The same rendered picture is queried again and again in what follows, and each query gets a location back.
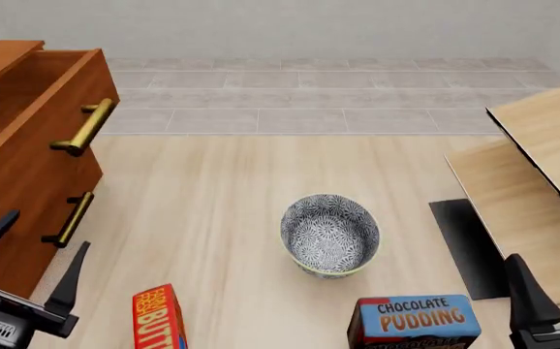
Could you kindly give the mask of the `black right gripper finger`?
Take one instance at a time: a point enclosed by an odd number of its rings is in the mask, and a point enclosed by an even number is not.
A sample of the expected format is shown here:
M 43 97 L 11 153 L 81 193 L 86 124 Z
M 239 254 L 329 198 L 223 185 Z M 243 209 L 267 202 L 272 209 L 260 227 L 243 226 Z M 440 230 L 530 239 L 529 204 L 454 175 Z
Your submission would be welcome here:
M 551 300 L 518 254 L 506 258 L 511 299 L 511 331 L 552 333 L 560 323 L 560 307 Z

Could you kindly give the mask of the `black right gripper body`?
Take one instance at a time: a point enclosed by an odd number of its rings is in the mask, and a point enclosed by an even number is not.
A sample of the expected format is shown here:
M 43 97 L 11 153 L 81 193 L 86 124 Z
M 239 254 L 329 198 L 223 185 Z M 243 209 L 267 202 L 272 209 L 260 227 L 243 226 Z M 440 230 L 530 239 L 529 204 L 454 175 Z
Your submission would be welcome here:
M 533 333 L 510 325 L 510 340 L 514 349 L 560 349 L 560 328 L 548 326 Z

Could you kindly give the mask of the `red butter box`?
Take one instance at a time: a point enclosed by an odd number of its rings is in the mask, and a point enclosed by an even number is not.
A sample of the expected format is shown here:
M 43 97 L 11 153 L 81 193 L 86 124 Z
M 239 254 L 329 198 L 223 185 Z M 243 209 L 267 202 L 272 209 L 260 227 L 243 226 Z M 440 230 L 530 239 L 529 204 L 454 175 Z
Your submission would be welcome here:
M 132 298 L 135 349 L 188 349 L 184 320 L 171 284 Z

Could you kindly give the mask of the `pale wooden shelf, black edge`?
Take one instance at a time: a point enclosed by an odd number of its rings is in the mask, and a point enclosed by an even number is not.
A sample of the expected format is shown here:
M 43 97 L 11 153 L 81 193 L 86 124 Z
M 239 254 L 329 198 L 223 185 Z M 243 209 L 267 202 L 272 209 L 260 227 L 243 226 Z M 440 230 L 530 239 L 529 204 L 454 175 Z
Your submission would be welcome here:
M 500 255 L 560 304 L 560 87 L 486 113 L 506 137 L 446 160 Z

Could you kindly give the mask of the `blue chocolate pudding box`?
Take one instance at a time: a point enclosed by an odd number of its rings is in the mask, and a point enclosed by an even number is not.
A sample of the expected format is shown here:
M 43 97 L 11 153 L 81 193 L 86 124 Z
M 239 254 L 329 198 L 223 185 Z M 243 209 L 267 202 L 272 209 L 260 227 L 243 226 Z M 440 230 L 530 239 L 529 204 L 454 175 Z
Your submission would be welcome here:
M 349 349 L 468 349 L 482 333 L 463 295 L 358 299 Z

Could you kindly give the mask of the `blue-white patterned bowl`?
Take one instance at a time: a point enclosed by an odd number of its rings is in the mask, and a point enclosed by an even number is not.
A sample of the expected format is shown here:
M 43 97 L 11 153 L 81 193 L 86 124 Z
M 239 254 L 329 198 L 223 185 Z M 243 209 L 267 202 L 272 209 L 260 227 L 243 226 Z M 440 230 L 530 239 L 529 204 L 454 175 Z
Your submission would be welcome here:
M 281 218 L 280 238 L 301 270 L 324 279 L 363 270 L 382 242 L 370 212 L 337 194 L 313 194 L 292 203 Z

